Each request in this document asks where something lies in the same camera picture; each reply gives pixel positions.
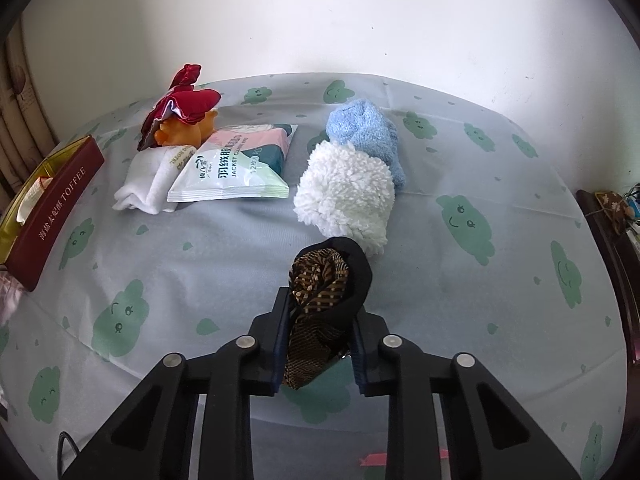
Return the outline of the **black gold patterned cloth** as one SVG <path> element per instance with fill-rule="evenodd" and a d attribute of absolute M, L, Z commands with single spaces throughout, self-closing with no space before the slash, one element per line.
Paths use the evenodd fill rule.
<path fill-rule="evenodd" d="M 371 283 L 368 258 L 351 238 L 331 237 L 298 253 L 288 271 L 288 388 L 309 385 L 348 352 Z"/>

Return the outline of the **white fluffy sherpa cloth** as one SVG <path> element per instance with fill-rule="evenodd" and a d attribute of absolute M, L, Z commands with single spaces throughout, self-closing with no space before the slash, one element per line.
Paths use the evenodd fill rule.
<path fill-rule="evenodd" d="M 325 237 L 344 236 L 368 256 L 387 243 L 395 187 L 386 163 L 350 144 L 323 141 L 308 158 L 293 198 L 297 220 Z"/>

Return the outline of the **white hotel towel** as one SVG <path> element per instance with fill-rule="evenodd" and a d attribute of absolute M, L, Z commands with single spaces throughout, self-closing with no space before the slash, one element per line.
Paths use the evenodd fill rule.
<path fill-rule="evenodd" d="M 113 209 L 137 209 L 146 214 L 174 212 L 167 195 L 178 174 L 195 153 L 191 145 L 147 148 L 131 161 L 124 184 L 114 194 Z"/>

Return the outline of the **white red-trimmed sock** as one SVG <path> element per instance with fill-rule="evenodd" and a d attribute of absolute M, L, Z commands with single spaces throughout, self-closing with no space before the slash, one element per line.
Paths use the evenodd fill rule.
<path fill-rule="evenodd" d="M 16 213 L 16 221 L 21 226 L 27 221 L 30 213 L 34 210 L 44 192 L 46 192 L 51 181 L 51 177 L 38 177 L 26 192 L 21 203 L 18 205 Z"/>

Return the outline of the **cloud print tablecloth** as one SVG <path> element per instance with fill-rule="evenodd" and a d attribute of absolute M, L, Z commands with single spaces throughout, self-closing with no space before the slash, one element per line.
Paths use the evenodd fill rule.
<path fill-rule="evenodd" d="M 474 354 L 582 478 L 605 474 L 626 401 L 617 301 L 572 193 L 521 128 L 375 76 L 263 76 L 218 91 L 221 125 L 296 125 L 289 185 L 332 110 L 379 107 L 397 128 L 406 184 L 371 259 L 367 309 L 428 353 Z M 152 105 L 85 125 L 104 165 L 1 332 L 3 429 L 41 479 L 56 475 L 61 432 L 85 444 L 166 353 L 193 358 L 245 333 L 296 254 L 321 240 L 288 199 L 115 210 Z"/>

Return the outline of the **green pink wipes packet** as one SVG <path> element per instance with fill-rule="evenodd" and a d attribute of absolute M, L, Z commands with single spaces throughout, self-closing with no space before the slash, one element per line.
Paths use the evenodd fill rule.
<path fill-rule="evenodd" d="M 282 171 L 296 130 L 291 124 L 265 124 L 215 131 L 186 162 L 168 202 L 287 198 Z"/>

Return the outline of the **light blue towel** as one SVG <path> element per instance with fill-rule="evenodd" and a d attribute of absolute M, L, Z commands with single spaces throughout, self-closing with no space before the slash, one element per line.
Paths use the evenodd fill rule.
<path fill-rule="evenodd" d="M 405 186 L 396 126 L 371 101 L 359 99 L 334 110 L 326 122 L 326 134 L 332 142 L 350 143 L 356 150 L 381 159 L 392 174 L 395 190 Z"/>

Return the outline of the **red hat orange doll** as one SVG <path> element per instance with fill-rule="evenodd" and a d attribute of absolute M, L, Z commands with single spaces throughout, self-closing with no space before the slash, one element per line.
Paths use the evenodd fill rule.
<path fill-rule="evenodd" d="M 155 103 L 141 127 L 139 152 L 163 146 L 200 148 L 214 132 L 216 105 L 221 94 L 198 89 L 200 64 L 186 64 L 178 70 L 167 92 Z"/>

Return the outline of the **red gold toffee tin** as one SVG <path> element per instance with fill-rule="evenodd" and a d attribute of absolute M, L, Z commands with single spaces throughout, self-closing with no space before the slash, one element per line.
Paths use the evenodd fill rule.
<path fill-rule="evenodd" d="M 103 163 L 93 136 L 82 136 L 43 159 L 6 208 L 1 219 L 1 269 L 24 289 L 36 288 L 66 219 Z M 40 178 L 50 183 L 26 221 L 18 222 L 18 207 Z"/>

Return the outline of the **dark wooden side furniture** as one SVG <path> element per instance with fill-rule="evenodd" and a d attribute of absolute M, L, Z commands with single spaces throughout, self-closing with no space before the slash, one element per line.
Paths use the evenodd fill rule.
<path fill-rule="evenodd" d="M 639 254 L 627 234 L 623 197 L 614 192 L 575 194 L 612 282 L 626 339 L 628 362 L 639 365 Z"/>

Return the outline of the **beige leaf print curtain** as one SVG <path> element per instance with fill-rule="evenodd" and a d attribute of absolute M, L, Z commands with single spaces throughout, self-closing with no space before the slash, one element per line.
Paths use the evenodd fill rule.
<path fill-rule="evenodd" d="M 1 207 L 58 143 L 32 82 L 22 23 L 1 43 Z"/>

